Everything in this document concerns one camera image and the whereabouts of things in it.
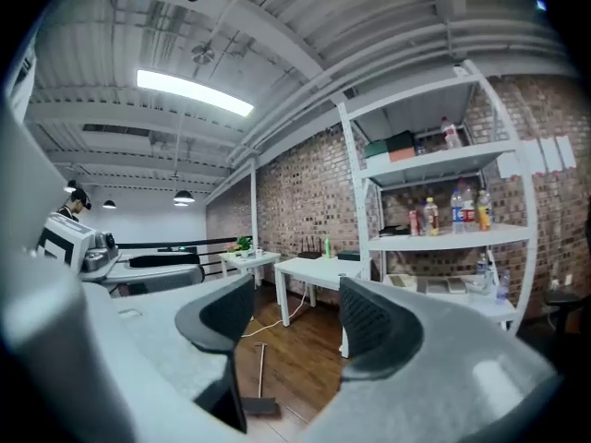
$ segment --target red can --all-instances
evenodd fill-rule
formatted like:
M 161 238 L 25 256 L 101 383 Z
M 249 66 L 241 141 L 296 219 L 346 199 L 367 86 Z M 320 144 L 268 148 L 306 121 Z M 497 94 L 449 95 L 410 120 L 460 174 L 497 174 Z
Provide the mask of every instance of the red can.
M 418 212 L 416 210 L 410 210 L 408 212 L 408 222 L 410 223 L 410 235 L 418 236 Z

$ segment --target green plant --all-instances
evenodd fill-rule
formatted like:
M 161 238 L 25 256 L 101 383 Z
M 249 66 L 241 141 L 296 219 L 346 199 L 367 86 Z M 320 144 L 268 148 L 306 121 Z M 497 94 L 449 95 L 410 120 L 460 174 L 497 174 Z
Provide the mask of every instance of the green plant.
M 236 240 L 236 251 L 248 251 L 252 246 L 252 239 L 248 236 L 240 236 Z

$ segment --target person wearing black cap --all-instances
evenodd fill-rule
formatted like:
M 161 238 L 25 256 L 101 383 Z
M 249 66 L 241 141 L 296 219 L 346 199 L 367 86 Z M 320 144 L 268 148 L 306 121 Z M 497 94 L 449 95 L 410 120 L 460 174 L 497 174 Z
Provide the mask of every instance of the person wearing black cap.
M 74 222 L 78 221 L 78 218 L 74 216 L 74 213 L 81 213 L 82 210 L 90 210 L 91 204 L 89 201 L 89 196 L 86 195 L 86 192 L 81 188 L 77 188 L 70 198 L 66 201 L 66 203 L 60 207 L 57 213 L 68 217 L 70 220 Z

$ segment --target wooden floor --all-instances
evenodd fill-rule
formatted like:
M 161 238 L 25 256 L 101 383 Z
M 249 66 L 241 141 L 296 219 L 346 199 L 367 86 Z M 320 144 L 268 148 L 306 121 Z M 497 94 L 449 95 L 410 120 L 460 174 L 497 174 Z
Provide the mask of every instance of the wooden floor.
M 246 333 L 266 327 L 281 318 L 274 287 L 257 291 L 255 319 Z M 289 296 L 290 314 L 300 299 Z M 263 370 L 263 397 L 275 397 L 281 414 L 277 417 L 247 417 L 248 436 L 261 443 L 295 441 L 296 435 L 334 397 L 341 367 L 341 324 L 338 312 L 306 302 L 291 325 L 282 323 L 249 338 L 235 350 L 240 395 L 257 397 L 259 391 L 260 347 L 267 343 Z

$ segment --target paper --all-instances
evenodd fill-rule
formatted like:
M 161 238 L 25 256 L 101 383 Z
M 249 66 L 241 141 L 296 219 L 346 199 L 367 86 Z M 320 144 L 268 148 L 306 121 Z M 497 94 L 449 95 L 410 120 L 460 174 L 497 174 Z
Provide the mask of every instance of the paper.
M 539 140 L 544 151 L 544 158 L 548 171 L 557 173 L 562 170 L 561 155 L 558 153 L 558 148 L 554 142 L 554 138 L 543 138 Z
M 574 169 L 576 167 L 576 159 L 574 158 L 573 147 L 569 137 L 556 137 L 558 149 L 561 151 L 562 162 L 566 169 Z
M 524 141 L 524 149 L 532 175 L 544 175 L 546 173 L 546 164 L 544 163 L 544 157 L 542 156 L 537 139 Z
M 511 179 L 516 175 L 521 174 L 519 163 L 514 152 L 503 152 L 497 158 L 497 165 L 499 166 L 499 174 L 502 179 Z

